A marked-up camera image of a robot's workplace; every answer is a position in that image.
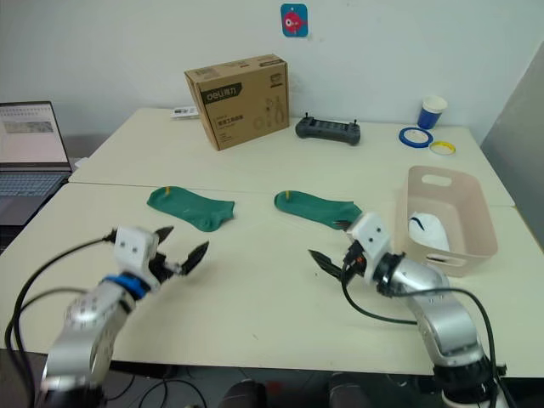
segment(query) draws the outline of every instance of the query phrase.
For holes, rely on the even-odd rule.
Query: white table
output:
[[[307,253],[312,248],[340,262],[349,242],[342,232],[277,211],[271,194],[195,192],[235,200],[235,219],[202,233],[145,202],[152,188],[68,184],[0,256],[0,324],[8,322],[26,278],[55,254],[99,237],[117,225],[175,227],[161,249],[185,259],[209,240],[208,254],[193,274],[172,279],[148,295],[116,342],[117,360],[207,366],[257,366],[334,371],[430,374],[432,365],[414,327],[367,319],[350,308],[339,284]],[[394,206],[359,190],[350,198],[364,210],[378,209],[389,227]],[[508,375],[544,377],[540,324],[544,257],[516,210],[492,207],[499,252],[454,286],[473,291],[487,308],[498,362]],[[61,261],[38,279],[32,292],[52,286],[92,287],[116,273],[106,244]],[[356,278],[354,298],[377,313],[409,317],[396,300],[380,297]],[[63,321],[69,296],[30,308],[22,333],[30,351],[47,352]],[[483,343],[484,325],[474,316]]]
[[[358,146],[300,139],[294,127],[215,151],[198,119],[176,121],[169,110],[141,109],[125,122],[71,177],[71,182],[140,186],[177,185],[187,189],[277,193],[301,190],[322,197],[364,191],[380,201],[415,165],[470,173],[490,205],[513,200],[465,127],[439,127],[436,139],[457,147],[454,156],[413,149],[398,139],[403,125],[361,123]]]

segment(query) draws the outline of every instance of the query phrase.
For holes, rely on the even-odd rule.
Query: cardboard box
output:
[[[289,126],[287,63],[276,55],[190,70],[185,77],[217,150]]]

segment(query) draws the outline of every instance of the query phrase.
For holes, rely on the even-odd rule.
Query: floor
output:
[[[35,377],[39,378],[45,364],[45,356],[31,354]],[[327,407],[326,387],[332,374],[329,371],[275,370],[238,367],[200,367],[156,365],[153,370],[146,365],[130,365],[140,372],[149,371],[154,377],[135,376],[133,385],[119,399],[108,403],[108,408],[159,408],[164,395],[163,386],[154,389],[141,402],[145,392],[160,383],[161,377],[183,379],[198,387],[207,406],[217,407],[227,390],[235,383],[252,378],[267,388],[270,408]],[[430,394],[434,388],[430,377],[389,376],[384,374],[353,373],[354,378],[368,395],[374,408],[439,408],[443,407],[438,394]],[[0,395],[9,401],[9,408],[25,407],[25,395],[17,381],[5,350],[0,350]],[[110,371],[104,382],[107,397],[119,394],[131,381],[132,374]],[[544,406],[544,381],[541,379],[513,380],[508,383],[519,403],[519,408]],[[200,406],[198,394],[190,386],[170,382],[164,408]]]

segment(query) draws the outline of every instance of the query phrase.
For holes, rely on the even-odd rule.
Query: green sock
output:
[[[335,230],[342,227],[335,221],[353,223],[362,211],[352,201],[329,201],[302,193],[300,191],[282,191],[274,198],[274,205],[284,213],[298,215],[317,223],[327,225]]]
[[[180,187],[161,187],[153,191],[147,205],[181,218],[204,232],[212,232],[225,219],[234,217],[234,201],[211,200]]]

